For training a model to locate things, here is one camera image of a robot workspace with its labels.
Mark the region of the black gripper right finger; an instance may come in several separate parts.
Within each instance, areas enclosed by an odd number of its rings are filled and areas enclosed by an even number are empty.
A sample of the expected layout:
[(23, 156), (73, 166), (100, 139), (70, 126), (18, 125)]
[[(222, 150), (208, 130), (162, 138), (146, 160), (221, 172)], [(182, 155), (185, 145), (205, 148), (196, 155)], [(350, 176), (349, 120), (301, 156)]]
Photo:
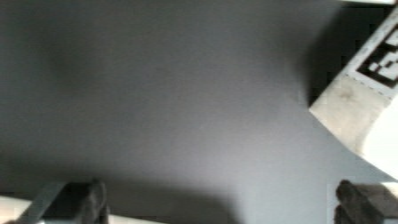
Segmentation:
[(334, 224), (398, 224), (398, 182), (340, 182)]

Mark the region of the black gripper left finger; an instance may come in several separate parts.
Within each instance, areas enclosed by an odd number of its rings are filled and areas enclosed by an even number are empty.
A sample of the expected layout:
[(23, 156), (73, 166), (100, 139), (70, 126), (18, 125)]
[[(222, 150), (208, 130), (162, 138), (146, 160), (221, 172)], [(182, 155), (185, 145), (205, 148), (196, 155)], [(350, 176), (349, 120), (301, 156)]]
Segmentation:
[(100, 180), (47, 185), (16, 224), (111, 224), (107, 187)]

